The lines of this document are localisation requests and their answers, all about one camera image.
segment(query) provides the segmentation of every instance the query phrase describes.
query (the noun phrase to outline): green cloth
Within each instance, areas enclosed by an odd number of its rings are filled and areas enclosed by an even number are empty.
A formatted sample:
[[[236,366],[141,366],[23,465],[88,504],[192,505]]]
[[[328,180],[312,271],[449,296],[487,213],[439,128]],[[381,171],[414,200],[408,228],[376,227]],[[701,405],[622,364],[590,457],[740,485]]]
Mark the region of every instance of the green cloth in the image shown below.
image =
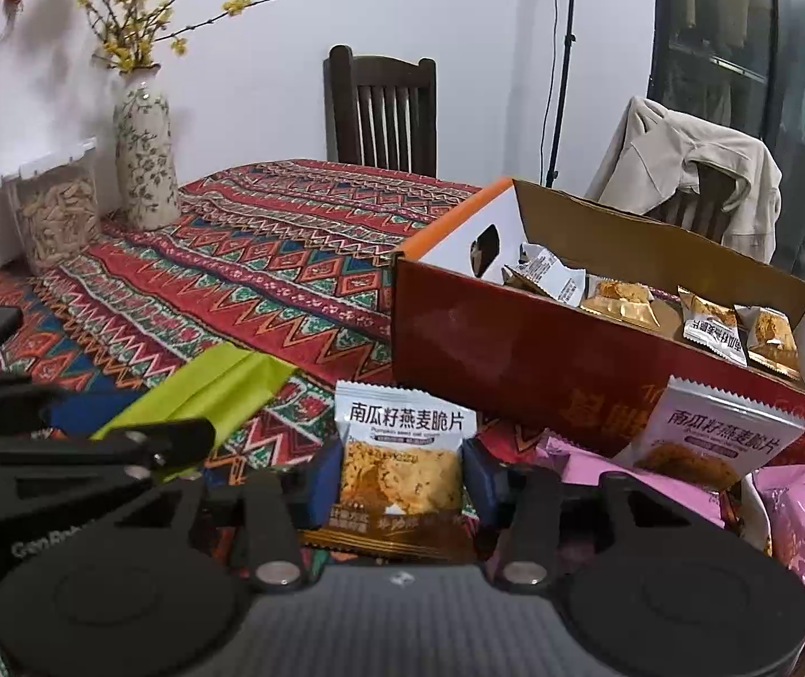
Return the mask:
[[[212,346],[139,397],[94,433],[97,441],[113,428],[204,417],[215,428],[215,447],[264,407],[296,367],[270,354],[231,343]]]

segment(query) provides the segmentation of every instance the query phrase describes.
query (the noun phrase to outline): black pole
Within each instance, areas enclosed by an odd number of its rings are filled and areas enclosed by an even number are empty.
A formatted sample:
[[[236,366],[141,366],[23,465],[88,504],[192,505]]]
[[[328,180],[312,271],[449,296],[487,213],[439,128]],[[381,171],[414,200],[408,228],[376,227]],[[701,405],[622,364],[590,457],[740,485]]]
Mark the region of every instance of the black pole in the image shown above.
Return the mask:
[[[785,82],[788,80],[788,69],[785,67],[790,58],[783,58],[785,53],[785,33],[788,24],[788,0],[772,0],[772,11],[769,18],[769,70],[767,71],[767,98],[763,108],[763,119],[760,124],[759,137],[769,151],[776,154],[776,142],[779,138],[779,122],[782,121],[782,102],[785,96]]]
[[[550,150],[550,164],[547,166],[547,187],[553,187],[553,181],[559,171],[556,169],[556,155],[559,152],[559,135],[562,134],[562,112],[566,106],[566,86],[568,85],[568,61],[571,46],[575,42],[572,22],[575,16],[575,0],[568,0],[568,17],[566,19],[566,42],[562,54],[562,79],[559,81],[559,106],[556,108],[556,128],[553,130],[553,148]]]

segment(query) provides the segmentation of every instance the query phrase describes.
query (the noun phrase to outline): white wall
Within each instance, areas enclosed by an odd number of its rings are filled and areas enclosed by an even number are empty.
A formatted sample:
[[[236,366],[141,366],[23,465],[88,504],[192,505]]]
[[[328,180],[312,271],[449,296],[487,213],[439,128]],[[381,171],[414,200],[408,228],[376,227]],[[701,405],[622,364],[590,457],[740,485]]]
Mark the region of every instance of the white wall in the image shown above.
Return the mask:
[[[223,0],[183,0],[176,22]],[[553,137],[568,0],[559,0]],[[119,200],[111,114],[118,78],[91,63],[94,41],[74,0],[24,0],[6,28],[0,5],[0,171],[97,135],[103,209]],[[556,186],[583,193],[622,107],[646,92],[654,0],[577,0]],[[163,49],[178,178],[258,160],[326,157],[322,62],[336,43],[358,53],[437,61],[437,174],[487,184],[537,180],[550,80],[553,0],[283,0]],[[19,251],[0,204],[0,264]]]
[[[224,0],[183,0],[175,21]],[[196,31],[189,53],[163,49],[181,181],[257,160],[326,157],[322,61],[336,43],[360,53],[437,61],[437,172],[483,184],[501,174],[515,0],[283,0]],[[111,113],[116,76],[74,0],[24,0],[4,37],[0,5],[0,170],[91,135],[103,142],[103,206],[114,205]],[[0,210],[0,263],[18,252]]]
[[[648,93],[656,0],[575,0],[568,91],[554,186],[583,196],[634,95]],[[508,104],[505,172],[544,182],[553,143],[568,0],[559,0],[553,38],[554,0],[518,0],[512,98]],[[541,126],[556,46],[556,73],[544,142]]]

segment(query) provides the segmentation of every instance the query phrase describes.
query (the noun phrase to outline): wooden chair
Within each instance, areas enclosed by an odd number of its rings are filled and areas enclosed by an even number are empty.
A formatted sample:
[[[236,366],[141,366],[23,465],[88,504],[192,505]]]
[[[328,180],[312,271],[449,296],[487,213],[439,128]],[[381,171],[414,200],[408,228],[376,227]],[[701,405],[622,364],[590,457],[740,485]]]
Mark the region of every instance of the wooden chair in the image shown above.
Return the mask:
[[[722,210],[722,205],[735,191],[735,178],[709,165],[698,163],[699,193],[676,191],[666,202],[661,203],[647,215],[663,223],[681,226],[684,229],[722,243],[722,235],[729,228],[731,214]]]
[[[437,175],[437,67],[385,56],[353,56],[334,46],[329,58],[338,160]]]

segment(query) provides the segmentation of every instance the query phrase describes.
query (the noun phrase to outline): red box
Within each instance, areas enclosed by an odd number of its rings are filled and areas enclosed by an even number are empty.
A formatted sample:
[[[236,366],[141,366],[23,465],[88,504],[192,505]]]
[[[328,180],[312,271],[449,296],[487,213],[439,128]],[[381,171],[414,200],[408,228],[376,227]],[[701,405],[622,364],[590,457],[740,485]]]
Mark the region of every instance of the red box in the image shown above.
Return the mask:
[[[481,279],[471,262],[479,235],[496,235],[498,244]],[[672,337],[504,287],[500,268],[523,241],[593,274],[672,293],[681,284],[729,307],[779,309],[794,329],[805,381],[803,280],[681,228],[507,178],[400,246],[392,309],[399,384],[550,427],[606,456],[644,429],[670,375],[805,418],[800,388],[675,340],[681,317],[666,304],[654,310]],[[805,434],[774,463],[805,463]]]

